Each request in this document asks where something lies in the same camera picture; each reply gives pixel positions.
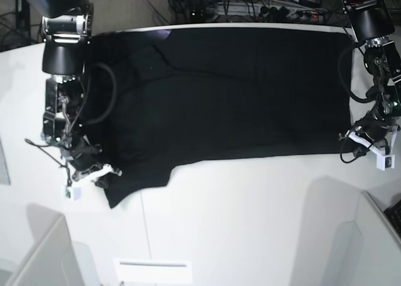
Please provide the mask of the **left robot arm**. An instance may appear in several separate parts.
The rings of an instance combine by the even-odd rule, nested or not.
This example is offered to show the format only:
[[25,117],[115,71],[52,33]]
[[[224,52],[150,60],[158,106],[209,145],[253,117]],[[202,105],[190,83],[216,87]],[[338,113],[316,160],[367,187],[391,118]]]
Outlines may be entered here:
[[392,142],[388,134],[400,131],[400,55],[390,35],[395,32],[384,0],[340,0],[353,31],[352,44],[345,48],[337,65],[355,49],[363,54],[365,69],[373,77],[373,85],[365,97],[355,95],[340,79],[347,95],[358,103],[373,107],[341,136],[342,146],[353,145],[353,158],[359,159],[370,151],[389,154]]

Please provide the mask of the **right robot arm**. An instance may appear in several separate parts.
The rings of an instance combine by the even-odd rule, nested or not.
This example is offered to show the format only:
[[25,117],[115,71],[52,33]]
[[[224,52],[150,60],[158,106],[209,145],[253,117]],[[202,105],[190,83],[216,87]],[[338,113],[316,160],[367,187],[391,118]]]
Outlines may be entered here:
[[[104,121],[117,102],[117,78],[104,63],[91,63],[89,45],[93,4],[89,0],[27,0],[42,15],[44,35],[42,71],[49,74],[41,138],[46,147],[58,148],[67,173],[67,189],[86,178],[122,175],[102,158],[103,149],[84,133],[88,125]],[[106,109],[94,119],[82,118],[91,90],[94,69],[106,71],[112,90]]]

